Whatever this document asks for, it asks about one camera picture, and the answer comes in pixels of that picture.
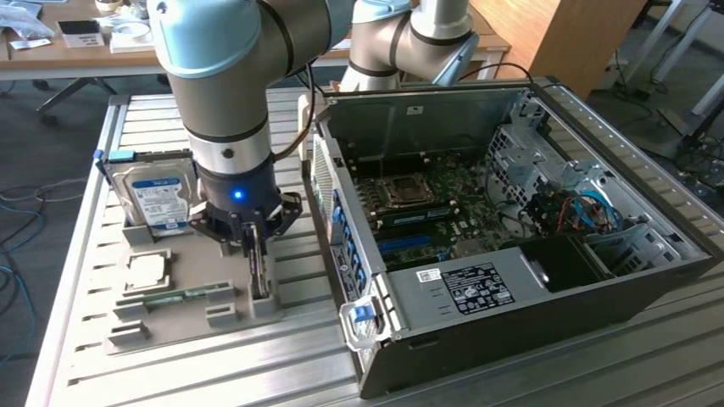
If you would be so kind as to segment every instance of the floor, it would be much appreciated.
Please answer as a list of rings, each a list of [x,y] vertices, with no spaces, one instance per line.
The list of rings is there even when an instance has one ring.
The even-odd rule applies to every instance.
[[[652,26],[645,25],[643,29],[631,33],[621,49],[623,59],[627,59],[636,51],[651,29]],[[652,61],[647,61],[649,66],[655,64],[655,59],[656,57]],[[697,49],[689,50],[667,80],[668,95],[655,93],[645,104],[651,108],[668,108],[685,112],[704,95],[723,70],[721,57],[712,56]],[[320,71],[317,81],[325,83],[331,79],[339,79],[340,74],[341,70]],[[61,88],[65,83],[68,81],[49,81],[53,89]],[[108,83],[120,93],[168,93],[168,88],[156,82],[153,76],[115,78],[108,80]],[[0,82],[0,92],[9,85],[11,83]],[[285,81],[280,85],[296,86],[292,81]],[[0,163],[3,163],[0,191],[17,186],[47,185],[63,179],[87,176],[103,124],[107,96],[93,86],[84,89],[53,109],[52,113],[60,119],[60,126],[49,129],[39,123],[33,113],[33,109],[48,95],[48,92],[37,91],[28,81],[19,81],[12,92],[0,97]],[[621,125],[645,114],[641,108],[621,101],[608,92],[596,92],[589,98],[589,103],[613,125]],[[673,140],[676,137],[673,131],[661,125],[656,116],[625,126],[623,132],[644,147],[660,144],[661,140]],[[724,118],[715,123],[713,134],[724,134]],[[663,159],[660,162],[671,167],[667,160]],[[716,209],[720,209],[716,194],[693,182],[691,185],[695,190],[701,189],[703,198]],[[81,185],[73,185],[63,188],[53,198],[77,193],[81,187]],[[35,210],[37,204],[31,200],[12,203],[12,206],[16,209]],[[44,210],[47,222],[43,233],[28,245],[11,253],[16,268],[27,280],[39,329],[31,345],[20,349],[23,357],[0,366],[0,404],[3,406],[23,405],[25,400],[35,368],[33,354],[40,350],[79,204],[79,200],[49,203]],[[28,215],[0,210],[0,237],[8,236],[27,219]],[[8,300],[8,292],[0,293],[0,306]],[[29,314],[25,306],[21,301],[17,301],[11,311],[0,316],[0,354],[17,350],[17,344],[23,343],[27,337],[28,321]]]

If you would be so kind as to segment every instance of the blue hard drive label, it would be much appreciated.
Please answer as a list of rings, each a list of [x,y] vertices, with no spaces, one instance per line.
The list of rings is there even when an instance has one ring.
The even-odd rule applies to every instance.
[[[492,263],[447,271],[443,280],[463,315],[516,302]]]
[[[135,181],[131,186],[145,224],[153,230],[172,232],[188,226],[189,203],[180,196],[179,178]]]

